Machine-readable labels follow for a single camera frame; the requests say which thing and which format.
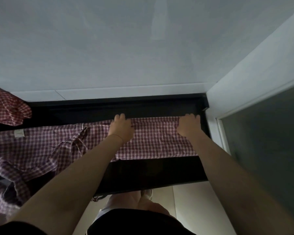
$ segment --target clothing label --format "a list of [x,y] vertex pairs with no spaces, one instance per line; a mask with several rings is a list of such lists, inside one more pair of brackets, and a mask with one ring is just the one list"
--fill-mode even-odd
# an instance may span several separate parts
[[14,130],[14,137],[16,137],[16,138],[25,137],[24,129],[16,129],[16,130]]

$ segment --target person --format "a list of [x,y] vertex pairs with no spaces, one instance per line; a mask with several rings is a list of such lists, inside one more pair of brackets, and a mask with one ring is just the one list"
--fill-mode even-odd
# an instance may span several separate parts
[[[177,132],[199,155],[237,234],[294,234],[293,218],[201,130],[200,116],[181,117]],[[0,234],[72,234],[109,162],[133,135],[131,120],[124,114],[116,115],[108,136],[32,196],[0,226]],[[149,198],[150,191],[111,196],[87,234],[193,234]]]

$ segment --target hand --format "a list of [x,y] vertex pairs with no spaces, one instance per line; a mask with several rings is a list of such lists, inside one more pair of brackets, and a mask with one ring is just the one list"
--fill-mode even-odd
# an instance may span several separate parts
[[177,132],[188,138],[201,131],[200,125],[200,115],[195,117],[194,114],[186,114],[179,119],[179,126],[177,127]]
[[119,136],[123,144],[130,141],[134,136],[134,127],[130,119],[125,119],[125,114],[116,115],[110,124],[108,135]]

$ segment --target forearm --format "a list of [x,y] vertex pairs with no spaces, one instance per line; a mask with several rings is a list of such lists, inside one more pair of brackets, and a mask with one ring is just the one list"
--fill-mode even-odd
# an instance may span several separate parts
[[28,222],[48,235],[71,234],[122,145],[118,136],[108,136],[40,189],[12,221]]
[[294,220],[232,157],[199,130],[189,137],[238,234],[294,234]]

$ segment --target checkered fabric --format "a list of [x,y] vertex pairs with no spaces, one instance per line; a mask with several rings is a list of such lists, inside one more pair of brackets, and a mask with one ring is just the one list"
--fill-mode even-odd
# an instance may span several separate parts
[[[13,182],[16,196],[7,194],[0,183],[0,213],[11,215],[30,198],[25,182],[54,171],[56,174],[99,144],[107,135],[111,120],[64,126],[0,132],[0,176]],[[133,139],[113,160],[195,156],[190,142],[177,134],[178,117],[134,118]]]
[[0,90],[0,123],[21,125],[23,119],[31,118],[32,110],[16,96]]

